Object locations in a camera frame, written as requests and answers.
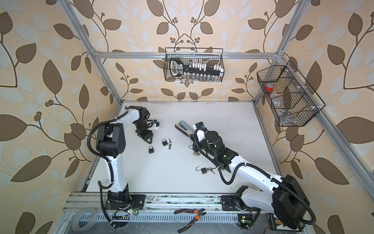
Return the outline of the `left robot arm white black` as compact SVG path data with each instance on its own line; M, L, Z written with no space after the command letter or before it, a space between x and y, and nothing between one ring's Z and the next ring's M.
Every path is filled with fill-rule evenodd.
M106 163L109 185L103 185L100 180L97 184L99 186L101 209L106 220L114 229L117 228L117 225L106 212L106 204L113 204L115 209L128 213L135 205L124 175L122 153L126 148L125 130L130 125L135 125L137 136L146 143L152 144L152 129L157 129L159 122L149 118L150 112L147 108L129 106L125 108L122 115L93 127L87 136L89 151Z

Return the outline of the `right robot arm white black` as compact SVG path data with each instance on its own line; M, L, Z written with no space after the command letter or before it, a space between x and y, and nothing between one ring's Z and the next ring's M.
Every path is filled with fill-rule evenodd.
M261 190L261 195L256 197L246 194L247 187L242 186L237 191L239 207L254 206L270 211L293 230L303 224L316 224L317 217L310 207L310 201L294 177L275 175L249 163L237 152L227 148L217 132L203 126L197 128L189 138L193 151L199 152L218 168L224 184L231 185L239 175Z

